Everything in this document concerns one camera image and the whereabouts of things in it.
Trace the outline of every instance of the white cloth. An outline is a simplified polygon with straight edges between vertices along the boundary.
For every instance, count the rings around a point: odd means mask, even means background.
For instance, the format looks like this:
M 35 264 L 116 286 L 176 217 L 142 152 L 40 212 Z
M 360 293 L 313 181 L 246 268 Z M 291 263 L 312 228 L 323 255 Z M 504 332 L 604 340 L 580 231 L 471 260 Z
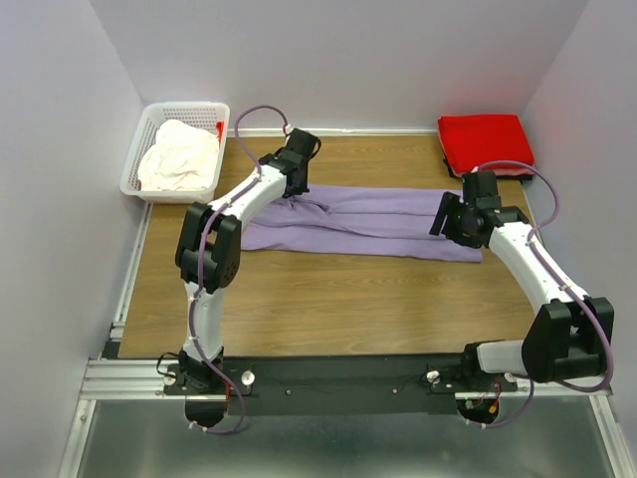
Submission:
M 139 163 L 142 191 L 193 191 L 212 185 L 219 160 L 217 134 L 177 119 L 161 125 Z

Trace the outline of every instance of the wooden surface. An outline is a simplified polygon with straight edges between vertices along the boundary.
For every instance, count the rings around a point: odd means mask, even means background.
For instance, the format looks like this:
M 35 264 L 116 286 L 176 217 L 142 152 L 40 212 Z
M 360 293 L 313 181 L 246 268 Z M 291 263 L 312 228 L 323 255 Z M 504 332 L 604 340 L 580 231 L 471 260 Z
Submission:
M 436 136 L 326 137 L 310 180 L 343 186 L 461 188 L 442 164 Z M 251 138 L 259 154 L 280 138 Z M 217 197 L 252 169 L 228 140 Z M 522 187 L 500 181 L 505 205 L 528 213 Z M 185 207 L 155 205 L 119 356 L 179 351 L 186 295 L 174 253 Z M 228 288 L 226 355 L 402 354 L 460 351 L 466 343 L 521 339 L 533 315 L 499 259 L 482 264 L 410 258 L 244 252 Z

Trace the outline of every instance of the red towel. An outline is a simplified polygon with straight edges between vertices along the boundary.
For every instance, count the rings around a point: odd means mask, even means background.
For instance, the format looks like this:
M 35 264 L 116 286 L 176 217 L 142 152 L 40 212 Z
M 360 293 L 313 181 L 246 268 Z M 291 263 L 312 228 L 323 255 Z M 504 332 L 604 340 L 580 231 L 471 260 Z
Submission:
M 516 115 L 442 117 L 440 141 L 453 171 L 460 175 L 490 161 L 514 160 L 533 165 L 533 153 Z M 532 174 L 515 166 L 493 167 L 496 174 Z

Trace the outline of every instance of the lavender garment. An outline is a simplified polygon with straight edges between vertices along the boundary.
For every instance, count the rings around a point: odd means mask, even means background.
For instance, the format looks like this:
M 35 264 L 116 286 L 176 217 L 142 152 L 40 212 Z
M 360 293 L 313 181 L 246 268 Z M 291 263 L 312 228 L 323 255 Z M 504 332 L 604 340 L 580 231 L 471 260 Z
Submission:
M 481 262 L 479 250 L 429 234 L 445 191 L 312 185 L 266 206 L 243 233 L 242 249 Z

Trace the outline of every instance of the black cable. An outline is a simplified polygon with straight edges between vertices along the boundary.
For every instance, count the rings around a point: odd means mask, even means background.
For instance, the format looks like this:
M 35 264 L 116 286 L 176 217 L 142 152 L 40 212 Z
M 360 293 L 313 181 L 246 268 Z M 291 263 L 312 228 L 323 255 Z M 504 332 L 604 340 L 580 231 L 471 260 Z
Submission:
M 155 366 L 155 370 L 157 370 L 157 373 L 159 373 L 162 376 L 169 376 L 171 378 L 177 378 L 177 375 L 175 375 L 174 373 L 170 373 L 170 372 L 167 372 L 167 371 L 161 371 L 159 369 L 159 366 L 161 365 L 161 361 L 166 356 L 171 356 L 171 357 L 175 357 L 176 359 L 179 359 L 179 355 L 176 354 L 175 352 L 166 352 L 166 353 L 160 355 L 159 358 L 157 359 L 157 365 Z
M 310 159 L 312 159 L 317 154 L 319 154 L 320 148 L 322 147 L 322 142 L 320 141 L 319 137 L 317 137 L 317 143 L 318 143 L 318 149 L 315 152 L 312 153 L 312 156 L 310 156 Z

